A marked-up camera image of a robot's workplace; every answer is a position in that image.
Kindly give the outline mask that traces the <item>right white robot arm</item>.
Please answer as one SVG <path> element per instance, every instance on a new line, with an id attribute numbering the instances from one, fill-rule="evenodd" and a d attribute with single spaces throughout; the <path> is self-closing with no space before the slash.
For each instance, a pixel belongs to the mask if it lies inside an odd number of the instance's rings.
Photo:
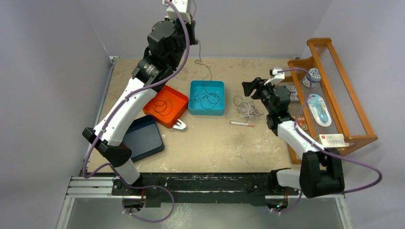
<path id="1" fill-rule="evenodd" d="M 267 127 L 283 139 L 300 157 L 299 170 L 284 168 L 271 171 L 268 188 L 280 194 L 287 187 L 314 198 L 341 193 L 344 177 L 341 156 L 336 148 L 327 148 L 302 131 L 289 112 L 290 90 L 285 86 L 265 84 L 259 77 L 242 82 L 245 96 L 260 100 L 266 108 Z"/>

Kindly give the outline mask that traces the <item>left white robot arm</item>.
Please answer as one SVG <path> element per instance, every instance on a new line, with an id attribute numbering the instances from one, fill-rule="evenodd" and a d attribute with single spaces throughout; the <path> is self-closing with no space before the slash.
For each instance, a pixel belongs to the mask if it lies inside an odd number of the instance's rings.
<path id="1" fill-rule="evenodd" d="M 83 130 L 83 137 L 109 162 L 125 181 L 130 195 L 142 190 L 131 150 L 123 139 L 143 107 L 187 62 L 190 46 L 196 45 L 196 21 L 165 18 L 155 23 L 147 36 L 148 45 L 128 84 L 107 115 L 95 126 Z"/>

